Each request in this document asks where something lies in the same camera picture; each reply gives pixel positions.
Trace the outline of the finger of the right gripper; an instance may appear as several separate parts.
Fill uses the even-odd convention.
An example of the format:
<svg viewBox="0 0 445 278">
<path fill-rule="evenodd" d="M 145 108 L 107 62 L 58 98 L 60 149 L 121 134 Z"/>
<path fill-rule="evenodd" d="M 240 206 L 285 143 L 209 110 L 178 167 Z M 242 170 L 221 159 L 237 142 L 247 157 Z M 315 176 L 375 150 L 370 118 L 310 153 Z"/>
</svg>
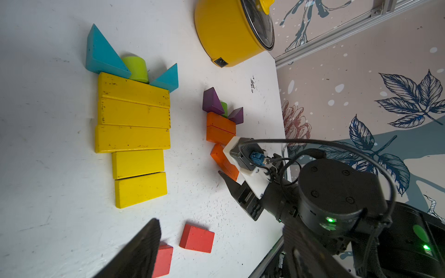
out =
<svg viewBox="0 0 445 278">
<path fill-rule="evenodd" d="M 238 184 L 231 177 L 227 176 L 223 171 L 218 171 L 219 175 L 224 179 L 231 196 L 238 205 L 254 220 L 257 221 L 264 210 L 260 199 L 251 190 L 247 182 Z"/>
</svg>

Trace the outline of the teal triangle block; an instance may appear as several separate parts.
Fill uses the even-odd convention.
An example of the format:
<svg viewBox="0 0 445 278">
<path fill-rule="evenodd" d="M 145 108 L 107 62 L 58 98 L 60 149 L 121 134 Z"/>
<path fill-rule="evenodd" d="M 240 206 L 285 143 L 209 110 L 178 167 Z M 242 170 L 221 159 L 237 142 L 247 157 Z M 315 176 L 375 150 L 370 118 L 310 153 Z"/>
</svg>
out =
<svg viewBox="0 0 445 278">
<path fill-rule="evenodd" d="M 168 90 L 170 93 L 175 91 L 179 87 L 178 65 L 174 64 L 165 73 L 151 81 L 149 84 L 151 86 Z"/>
<path fill-rule="evenodd" d="M 85 67 L 96 74 L 108 73 L 127 79 L 132 75 L 95 24 L 87 38 Z"/>
</svg>

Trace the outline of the small yellow block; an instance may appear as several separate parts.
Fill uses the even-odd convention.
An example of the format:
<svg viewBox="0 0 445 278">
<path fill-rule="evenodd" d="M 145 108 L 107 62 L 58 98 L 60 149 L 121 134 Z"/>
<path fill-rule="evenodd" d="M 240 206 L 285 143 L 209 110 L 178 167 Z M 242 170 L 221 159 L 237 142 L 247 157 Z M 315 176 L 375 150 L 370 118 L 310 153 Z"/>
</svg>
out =
<svg viewBox="0 0 445 278">
<path fill-rule="evenodd" d="M 112 175 L 115 180 L 164 171 L 164 155 L 161 149 L 122 151 L 112 154 Z"/>
</svg>

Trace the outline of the green cube block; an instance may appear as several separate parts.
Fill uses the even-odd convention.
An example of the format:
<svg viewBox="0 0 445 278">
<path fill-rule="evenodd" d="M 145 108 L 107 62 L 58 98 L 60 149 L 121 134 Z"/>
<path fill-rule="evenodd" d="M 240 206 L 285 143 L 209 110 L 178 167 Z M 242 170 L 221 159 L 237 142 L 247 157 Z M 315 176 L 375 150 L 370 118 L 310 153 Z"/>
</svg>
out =
<svg viewBox="0 0 445 278">
<path fill-rule="evenodd" d="M 222 114 L 223 117 L 228 118 L 228 104 L 225 102 L 221 102 L 221 106 L 223 108 L 224 113 Z"/>
</svg>

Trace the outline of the light green cylinder block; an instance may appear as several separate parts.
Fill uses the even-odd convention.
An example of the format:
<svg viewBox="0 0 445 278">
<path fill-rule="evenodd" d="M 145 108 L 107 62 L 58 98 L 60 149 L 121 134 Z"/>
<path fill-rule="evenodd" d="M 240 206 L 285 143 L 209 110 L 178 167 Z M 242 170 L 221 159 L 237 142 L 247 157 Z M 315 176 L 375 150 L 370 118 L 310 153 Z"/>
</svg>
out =
<svg viewBox="0 0 445 278">
<path fill-rule="evenodd" d="M 131 72 L 129 79 L 149 84 L 148 71 L 144 59 L 138 56 L 126 56 L 122 58 L 122 61 Z"/>
</svg>

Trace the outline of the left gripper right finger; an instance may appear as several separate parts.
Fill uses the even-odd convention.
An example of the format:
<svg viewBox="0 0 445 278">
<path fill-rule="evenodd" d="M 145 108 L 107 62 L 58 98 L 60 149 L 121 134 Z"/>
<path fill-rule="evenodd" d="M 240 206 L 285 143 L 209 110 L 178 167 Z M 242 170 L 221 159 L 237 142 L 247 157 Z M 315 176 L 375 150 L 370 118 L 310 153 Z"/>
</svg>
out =
<svg viewBox="0 0 445 278">
<path fill-rule="evenodd" d="M 292 278 L 346 278 L 348 271 L 302 224 L 283 228 L 284 249 Z"/>
</svg>

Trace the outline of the orange slanted block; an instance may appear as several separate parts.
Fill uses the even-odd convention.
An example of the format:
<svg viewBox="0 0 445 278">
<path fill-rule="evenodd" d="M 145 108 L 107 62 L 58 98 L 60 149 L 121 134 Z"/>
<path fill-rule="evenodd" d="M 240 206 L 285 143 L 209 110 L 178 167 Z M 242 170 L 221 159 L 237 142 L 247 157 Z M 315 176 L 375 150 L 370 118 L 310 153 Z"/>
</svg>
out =
<svg viewBox="0 0 445 278">
<path fill-rule="evenodd" d="M 220 144 L 216 144 L 212 149 L 210 156 L 214 159 L 214 161 L 218 164 L 220 169 L 231 179 L 237 181 L 239 176 L 239 170 L 235 167 L 235 165 L 231 164 L 227 159 L 226 155 L 223 152 L 223 146 Z"/>
</svg>

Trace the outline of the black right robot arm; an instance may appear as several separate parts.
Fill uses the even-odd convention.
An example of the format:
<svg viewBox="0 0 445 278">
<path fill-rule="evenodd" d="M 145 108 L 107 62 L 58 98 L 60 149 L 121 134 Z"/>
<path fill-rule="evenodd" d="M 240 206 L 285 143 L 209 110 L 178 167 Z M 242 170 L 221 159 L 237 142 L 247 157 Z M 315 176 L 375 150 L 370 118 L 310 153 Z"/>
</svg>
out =
<svg viewBox="0 0 445 278">
<path fill-rule="evenodd" d="M 442 278 L 445 275 L 445 226 L 436 217 L 395 203 L 390 220 L 378 227 L 389 207 L 375 174 L 319 159 L 302 168 L 296 184 L 271 181 L 261 198 L 247 183 L 224 180 L 231 195 L 252 219 L 263 211 L 286 227 L 306 227 L 330 253 L 352 246 L 356 266 L 389 278 Z"/>
</svg>

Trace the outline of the purple triangle block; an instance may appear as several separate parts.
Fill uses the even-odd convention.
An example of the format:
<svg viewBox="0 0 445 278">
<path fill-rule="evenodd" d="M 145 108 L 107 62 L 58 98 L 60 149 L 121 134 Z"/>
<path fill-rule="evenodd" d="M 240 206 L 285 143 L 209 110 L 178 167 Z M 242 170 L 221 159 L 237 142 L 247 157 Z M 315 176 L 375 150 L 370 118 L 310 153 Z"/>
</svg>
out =
<svg viewBox="0 0 445 278">
<path fill-rule="evenodd" d="M 229 116 L 228 119 L 232 122 L 234 122 L 236 125 L 242 124 L 244 122 L 244 111 L 243 107 L 237 108 L 233 110 Z"/>
<path fill-rule="evenodd" d="M 214 87 L 203 93 L 202 109 L 205 112 L 214 112 L 218 115 L 224 114 L 224 109 Z"/>
</svg>

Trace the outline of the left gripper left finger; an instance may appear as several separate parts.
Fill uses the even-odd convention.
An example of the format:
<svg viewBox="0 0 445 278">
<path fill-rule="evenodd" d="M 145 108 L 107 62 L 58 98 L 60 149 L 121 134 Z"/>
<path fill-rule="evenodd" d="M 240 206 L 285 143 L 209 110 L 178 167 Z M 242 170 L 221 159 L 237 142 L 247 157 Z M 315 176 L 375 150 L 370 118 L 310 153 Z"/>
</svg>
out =
<svg viewBox="0 0 445 278">
<path fill-rule="evenodd" d="M 151 219 L 95 276 L 97 278 L 151 278 L 161 242 L 159 220 Z"/>
</svg>

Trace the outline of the red square block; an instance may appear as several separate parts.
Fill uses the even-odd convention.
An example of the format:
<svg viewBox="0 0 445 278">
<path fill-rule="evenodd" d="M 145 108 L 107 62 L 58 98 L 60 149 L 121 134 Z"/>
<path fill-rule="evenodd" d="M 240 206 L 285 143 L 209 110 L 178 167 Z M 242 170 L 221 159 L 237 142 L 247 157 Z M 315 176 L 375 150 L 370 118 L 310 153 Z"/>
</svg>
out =
<svg viewBox="0 0 445 278">
<path fill-rule="evenodd" d="M 158 278 L 170 273 L 173 250 L 173 246 L 168 244 L 159 247 L 152 278 Z"/>
</svg>

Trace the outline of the long yellow rectangle block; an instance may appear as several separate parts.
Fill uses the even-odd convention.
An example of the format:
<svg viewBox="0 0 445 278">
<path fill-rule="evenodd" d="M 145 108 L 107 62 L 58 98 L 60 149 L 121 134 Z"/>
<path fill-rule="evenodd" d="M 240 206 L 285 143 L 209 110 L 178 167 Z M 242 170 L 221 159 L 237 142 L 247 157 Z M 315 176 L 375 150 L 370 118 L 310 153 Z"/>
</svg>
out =
<svg viewBox="0 0 445 278">
<path fill-rule="evenodd" d="M 103 98 L 170 108 L 170 93 L 168 90 L 108 73 L 99 74 L 98 93 L 99 97 Z"/>
</svg>

